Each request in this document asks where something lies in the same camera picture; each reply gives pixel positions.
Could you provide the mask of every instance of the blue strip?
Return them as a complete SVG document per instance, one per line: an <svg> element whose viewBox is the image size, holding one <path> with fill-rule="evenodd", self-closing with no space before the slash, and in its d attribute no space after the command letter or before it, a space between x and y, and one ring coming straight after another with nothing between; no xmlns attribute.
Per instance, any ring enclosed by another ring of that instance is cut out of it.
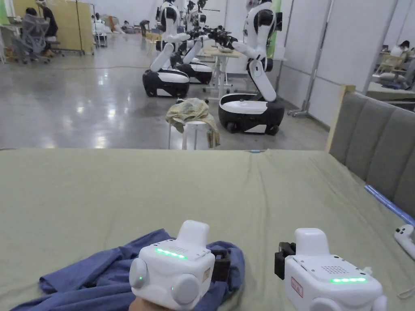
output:
<svg viewBox="0 0 415 311"><path fill-rule="evenodd" d="M367 192L373 195L379 202L381 202L388 209L390 209L392 212L398 215L404 222L406 222L409 225L415 226L415 220L411 216L409 216L407 213L405 213L403 210L401 210L399 207L397 207L395 204L393 204L391 201L389 201L387 198L381 195L380 192L377 191L375 188L373 188L372 186L366 186L365 189L367 190Z"/></svg>

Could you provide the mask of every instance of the wheel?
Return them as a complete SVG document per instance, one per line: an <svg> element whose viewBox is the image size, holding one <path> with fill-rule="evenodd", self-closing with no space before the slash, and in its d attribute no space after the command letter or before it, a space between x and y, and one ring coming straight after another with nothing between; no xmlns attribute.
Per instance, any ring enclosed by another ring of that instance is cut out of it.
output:
<svg viewBox="0 0 415 311"><path fill-rule="evenodd" d="M279 130L280 130L280 128L276 125L267 126L265 134L275 136L278 133Z"/></svg>
<svg viewBox="0 0 415 311"><path fill-rule="evenodd" d="M156 97L157 96L157 90L156 89L147 87L145 90L146 90L146 94L147 94L148 97Z"/></svg>
<svg viewBox="0 0 415 311"><path fill-rule="evenodd" d="M226 129L232 134L237 132L236 124L234 122L228 122Z"/></svg>

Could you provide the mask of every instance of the led indicator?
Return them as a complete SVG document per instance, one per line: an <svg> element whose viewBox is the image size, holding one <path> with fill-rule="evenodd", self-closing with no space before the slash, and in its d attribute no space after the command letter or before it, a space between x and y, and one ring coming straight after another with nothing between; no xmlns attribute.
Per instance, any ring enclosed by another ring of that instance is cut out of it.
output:
<svg viewBox="0 0 415 311"><path fill-rule="evenodd" d="M350 279L332 279L332 283L349 283L349 282L366 282L366 279L363 277L359 278L350 278Z"/></svg>
<svg viewBox="0 0 415 311"><path fill-rule="evenodd" d="M183 255L179 255L179 254L176 254L176 253L172 253L172 252L169 252L168 250L162 250L161 248L156 248L156 252L158 252L160 254L165 254L165 255L173 256L173 257L179 257L181 259L187 259L187 257L185 257Z"/></svg>

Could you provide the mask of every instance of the red label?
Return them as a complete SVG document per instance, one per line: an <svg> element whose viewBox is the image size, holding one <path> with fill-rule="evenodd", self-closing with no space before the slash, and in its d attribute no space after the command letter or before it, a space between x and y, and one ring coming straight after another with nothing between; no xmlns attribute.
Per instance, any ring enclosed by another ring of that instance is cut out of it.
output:
<svg viewBox="0 0 415 311"><path fill-rule="evenodd" d="M291 277L291 287L301 296L301 298L303 297L303 287L293 277Z"/></svg>

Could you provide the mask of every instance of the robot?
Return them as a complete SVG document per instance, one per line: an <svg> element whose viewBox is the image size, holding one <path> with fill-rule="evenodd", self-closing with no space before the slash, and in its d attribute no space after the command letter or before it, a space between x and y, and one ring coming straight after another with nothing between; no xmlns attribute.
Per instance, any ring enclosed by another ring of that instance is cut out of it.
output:
<svg viewBox="0 0 415 311"><path fill-rule="evenodd" d="M207 224L187 220L176 240L142 248L130 268L132 292L171 310L192 310L211 281L226 282L229 275L230 255L206 248L208 232Z"/></svg>
<svg viewBox="0 0 415 311"><path fill-rule="evenodd" d="M320 229L295 231L297 243L281 242L274 273L297 311L386 311L382 285L337 255Z"/></svg>
<svg viewBox="0 0 415 311"><path fill-rule="evenodd" d="M187 220L176 240L142 248L129 273L135 296L171 310L190 311L211 281L228 281L230 255L206 249L208 231L207 224ZM279 244L274 272L284 280L297 311L387 310L382 285L331 255L323 231L297 229L295 238L296 243Z"/></svg>
<svg viewBox="0 0 415 311"><path fill-rule="evenodd" d="M196 58L203 48L204 41L209 39L203 31L206 23L206 15L201 14L201 9L204 8L205 5L206 0L198 0L198 8L194 9L195 3L189 1L186 15L186 29L191 40L183 42L180 45L178 52L173 56L171 62L175 69L178 69L189 76L191 83L207 85L212 79L213 70ZM186 50L187 53L182 59L182 55Z"/></svg>
<svg viewBox="0 0 415 311"><path fill-rule="evenodd" d="M190 39L188 34L177 33L180 12L173 2L175 0L165 0L160 8L161 30L164 34L162 41L157 42L156 49L161 53L143 75L144 89L149 97L165 95L182 98L189 90L189 77L173 69L170 62L178 45Z"/></svg>
<svg viewBox="0 0 415 311"><path fill-rule="evenodd" d="M266 45L275 30L282 30L282 13L274 13L271 0L248 0L250 9L245 22L245 43L226 32L211 36L221 46L246 55L249 76L260 94L230 94L219 103L219 120L229 132L275 135L284 117L284 105L266 76L273 61L266 55Z"/></svg>

